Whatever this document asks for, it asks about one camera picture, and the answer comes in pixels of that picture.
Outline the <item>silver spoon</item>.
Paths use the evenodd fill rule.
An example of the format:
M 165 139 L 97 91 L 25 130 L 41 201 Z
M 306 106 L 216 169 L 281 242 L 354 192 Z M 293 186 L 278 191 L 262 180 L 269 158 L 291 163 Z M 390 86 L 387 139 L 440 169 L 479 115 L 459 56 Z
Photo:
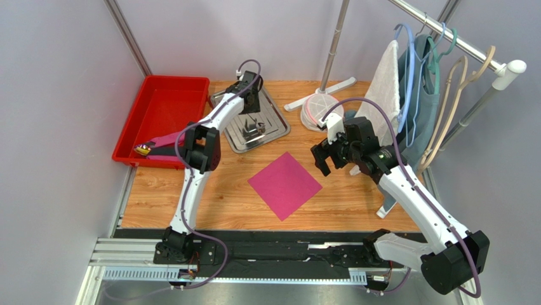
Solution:
M 245 121 L 243 128 L 244 137 L 256 137 L 259 135 L 264 135 L 266 131 L 265 123 L 258 121 Z

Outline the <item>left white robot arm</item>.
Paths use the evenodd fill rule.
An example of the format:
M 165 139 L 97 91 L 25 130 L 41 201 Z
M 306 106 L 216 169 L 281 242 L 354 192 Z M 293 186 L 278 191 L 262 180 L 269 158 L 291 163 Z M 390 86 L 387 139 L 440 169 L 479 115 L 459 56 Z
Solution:
M 261 89 L 259 74 L 239 73 L 218 105 L 203 119 L 190 122 L 181 131 L 184 142 L 175 145 L 175 153 L 185 167 L 184 183 L 175 215 L 162 240 L 156 244 L 154 263 L 186 264 L 194 257 L 194 238 L 205 237 L 195 230 L 197 210 L 206 183 L 220 162 L 220 135 L 238 115 L 260 112 Z

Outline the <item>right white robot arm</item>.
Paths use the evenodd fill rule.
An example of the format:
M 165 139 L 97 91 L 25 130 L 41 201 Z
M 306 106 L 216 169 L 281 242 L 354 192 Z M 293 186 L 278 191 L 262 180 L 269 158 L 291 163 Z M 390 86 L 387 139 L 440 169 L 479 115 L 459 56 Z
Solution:
M 364 238 L 366 261 L 393 261 L 419 271 L 438 293 L 448 294 L 483 272 L 490 240 L 482 231 L 473 233 L 450 215 L 419 183 L 410 165 L 394 146 L 380 146 L 371 122 L 365 117 L 344 121 L 335 113 L 321 119 L 327 138 L 311 148 L 315 165 L 324 176 L 326 162 L 335 168 L 351 163 L 391 195 L 414 220 L 425 242 L 402 238 L 379 229 Z

